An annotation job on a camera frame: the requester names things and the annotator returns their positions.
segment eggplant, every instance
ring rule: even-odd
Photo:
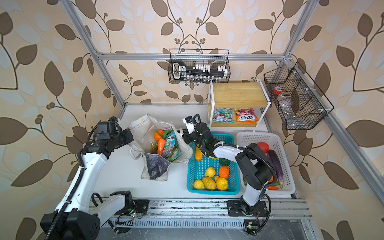
[[[275,165],[275,170],[276,170],[276,176],[277,176],[277,182],[279,183],[280,189],[283,188],[284,186],[284,175],[283,175],[283,169],[280,165],[279,158],[274,150],[269,150],[268,151],[268,156],[269,159],[273,162]]]

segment wooden shelf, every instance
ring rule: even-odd
[[[268,105],[259,83],[213,83],[213,92],[215,108],[266,108]]]
[[[212,105],[209,103],[208,104],[208,116],[209,119],[211,119],[211,110],[212,110]],[[255,127],[257,122],[255,123],[249,123],[249,122],[237,122],[236,121],[236,112],[232,108],[232,122],[213,122],[212,127]]]

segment teal basket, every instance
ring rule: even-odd
[[[213,132],[212,136],[218,140],[221,140],[225,143],[234,144],[233,136],[228,133]],[[218,170],[221,167],[218,159],[209,158],[203,155],[201,161],[195,160],[195,143],[190,144],[193,149],[193,155],[189,160],[188,164],[188,177],[187,177],[187,189],[190,192],[199,193],[199,194],[210,194],[210,195],[234,195],[238,194],[240,191],[240,181],[239,173],[237,168],[237,163],[231,161],[229,164],[229,178],[228,180],[228,189],[225,191],[215,190],[197,190],[193,187],[193,183],[197,179],[202,179],[205,177],[205,171],[208,167],[213,167],[218,175]]]

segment lemon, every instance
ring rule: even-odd
[[[204,189],[204,183],[203,181],[201,181],[200,179],[197,179],[194,183],[193,183],[193,187],[196,188],[196,189]]]
[[[223,177],[218,177],[216,179],[217,189],[220,191],[224,191],[228,188],[228,181]]]
[[[203,177],[204,186],[209,190],[215,190],[216,183],[210,177]]]
[[[216,171],[213,167],[208,167],[205,171],[205,175],[208,177],[213,177],[216,174]]]

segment wire mesh basket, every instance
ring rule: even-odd
[[[170,49],[168,76],[170,83],[227,83],[229,50]]]
[[[313,81],[308,86],[293,67],[280,67],[264,74],[265,85],[279,112],[286,129],[313,129],[334,108],[320,87]],[[316,97],[325,97],[329,106],[325,106]]]

